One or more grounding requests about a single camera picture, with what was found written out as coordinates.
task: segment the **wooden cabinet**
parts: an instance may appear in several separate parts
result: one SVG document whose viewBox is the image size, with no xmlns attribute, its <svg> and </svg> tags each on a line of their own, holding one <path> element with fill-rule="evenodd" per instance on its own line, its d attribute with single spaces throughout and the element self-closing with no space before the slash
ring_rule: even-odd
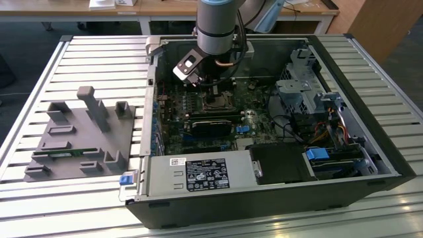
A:
<svg viewBox="0 0 423 238">
<path fill-rule="evenodd" d="M 423 13 L 423 0 L 333 0 L 341 13 L 330 33 L 351 33 L 383 63 Z"/>
</svg>

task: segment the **copper pipe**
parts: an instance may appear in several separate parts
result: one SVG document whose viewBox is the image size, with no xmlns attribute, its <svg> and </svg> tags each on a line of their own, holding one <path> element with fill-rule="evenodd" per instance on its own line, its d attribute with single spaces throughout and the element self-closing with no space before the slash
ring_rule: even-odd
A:
<svg viewBox="0 0 423 238">
<path fill-rule="evenodd" d="M 215 63 L 221 67 L 233 67 L 234 63 L 222 63 L 219 60 L 215 60 Z"/>
</svg>

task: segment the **warning label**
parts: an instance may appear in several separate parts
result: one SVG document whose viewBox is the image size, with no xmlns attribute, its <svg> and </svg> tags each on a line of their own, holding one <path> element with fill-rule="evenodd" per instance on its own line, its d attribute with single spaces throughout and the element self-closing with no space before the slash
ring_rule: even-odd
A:
<svg viewBox="0 0 423 238">
<path fill-rule="evenodd" d="M 190 192 L 230 188 L 225 159 L 187 161 L 186 169 Z"/>
</svg>

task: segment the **white sticker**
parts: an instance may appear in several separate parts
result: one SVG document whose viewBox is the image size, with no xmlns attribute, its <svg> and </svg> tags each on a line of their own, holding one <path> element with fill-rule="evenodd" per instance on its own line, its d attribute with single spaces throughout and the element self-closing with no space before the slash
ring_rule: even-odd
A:
<svg viewBox="0 0 423 238">
<path fill-rule="evenodd" d="M 186 165 L 187 158 L 171 158 L 171 166 Z"/>
<path fill-rule="evenodd" d="M 118 14 L 119 15 L 135 15 L 137 12 L 135 11 L 119 11 Z"/>
</svg>

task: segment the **desk leg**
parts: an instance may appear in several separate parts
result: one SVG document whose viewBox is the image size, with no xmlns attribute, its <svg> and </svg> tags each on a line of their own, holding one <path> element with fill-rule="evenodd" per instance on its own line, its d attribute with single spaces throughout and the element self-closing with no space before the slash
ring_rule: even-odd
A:
<svg viewBox="0 0 423 238">
<path fill-rule="evenodd" d="M 47 31 L 53 31 L 53 30 L 54 30 L 54 28 L 53 28 L 53 22 L 43 21 L 42 24 L 43 24 L 45 29 L 46 29 Z"/>
<path fill-rule="evenodd" d="M 322 16 L 322 20 L 319 21 L 319 25 L 317 27 L 315 30 L 315 34 L 317 35 L 325 35 L 326 32 L 329 31 L 334 16 L 333 15 L 327 15 L 327 16 Z"/>
<path fill-rule="evenodd" d="M 150 22 L 151 22 L 150 16 L 139 17 L 139 23 L 141 23 L 143 35 L 151 35 Z"/>
</svg>

